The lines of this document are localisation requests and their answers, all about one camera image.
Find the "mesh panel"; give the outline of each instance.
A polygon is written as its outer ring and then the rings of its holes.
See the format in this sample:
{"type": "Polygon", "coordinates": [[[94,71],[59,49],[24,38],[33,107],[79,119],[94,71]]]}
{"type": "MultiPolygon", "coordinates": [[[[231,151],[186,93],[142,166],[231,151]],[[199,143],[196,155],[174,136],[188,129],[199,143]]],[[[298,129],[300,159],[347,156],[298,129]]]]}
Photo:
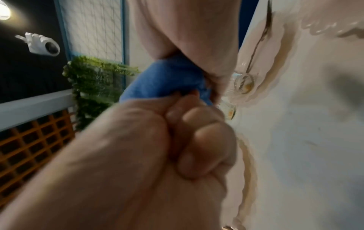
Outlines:
{"type": "Polygon", "coordinates": [[[62,110],[1,132],[0,211],[25,182],[74,138],[72,115],[62,110]]]}
{"type": "Polygon", "coordinates": [[[69,48],[122,63],[120,0],[59,0],[69,48]]]}

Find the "skin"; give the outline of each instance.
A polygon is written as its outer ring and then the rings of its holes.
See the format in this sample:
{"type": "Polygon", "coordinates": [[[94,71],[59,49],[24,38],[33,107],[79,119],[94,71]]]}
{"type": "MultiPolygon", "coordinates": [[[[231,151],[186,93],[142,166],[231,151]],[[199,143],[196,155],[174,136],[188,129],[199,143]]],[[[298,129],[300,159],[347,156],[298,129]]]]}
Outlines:
{"type": "Polygon", "coordinates": [[[0,216],[2,230],[220,229],[234,131],[181,97],[105,111],[0,216]]]}
{"type": "Polygon", "coordinates": [[[139,38],[154,59],[181,51],[205,71],[218,103],[234,72],[241,0],[129,0],[139,38]]]}

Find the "orange lattice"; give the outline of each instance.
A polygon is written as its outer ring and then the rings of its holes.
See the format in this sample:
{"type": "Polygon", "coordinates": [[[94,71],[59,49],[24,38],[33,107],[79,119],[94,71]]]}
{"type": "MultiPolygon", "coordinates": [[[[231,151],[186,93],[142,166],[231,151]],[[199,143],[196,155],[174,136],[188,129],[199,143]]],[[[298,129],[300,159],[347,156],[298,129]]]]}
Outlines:
{"type": "Polygon", "coordinates": [[[0,210],[75,136],[67,110],[0,133],[0,210]]]}

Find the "blue cloth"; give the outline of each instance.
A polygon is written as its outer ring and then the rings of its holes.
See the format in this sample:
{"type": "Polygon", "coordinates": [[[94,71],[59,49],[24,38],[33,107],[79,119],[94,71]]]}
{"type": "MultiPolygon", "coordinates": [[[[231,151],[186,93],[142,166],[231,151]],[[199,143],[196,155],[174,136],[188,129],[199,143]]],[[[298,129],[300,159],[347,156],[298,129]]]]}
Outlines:
{"type": "Polygon", "coordinates": [[[203,71],[182,53],[154,62],[124,91],[119,102],[128,99],[166,97],[179,91],[185,95],[192,90],[208,105],[211,90],[206,88],[203,71]]]}

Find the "light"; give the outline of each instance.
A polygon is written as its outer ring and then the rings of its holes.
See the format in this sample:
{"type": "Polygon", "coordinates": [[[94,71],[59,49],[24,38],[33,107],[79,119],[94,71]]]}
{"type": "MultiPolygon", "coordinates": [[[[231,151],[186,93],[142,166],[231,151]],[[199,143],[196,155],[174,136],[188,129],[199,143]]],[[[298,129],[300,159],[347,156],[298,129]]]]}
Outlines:
{"type": "Polygon", "coordinates": [[[0,0],[0,20],[8,20],[10,15],[11,13],[9,7],[0,0]]]}

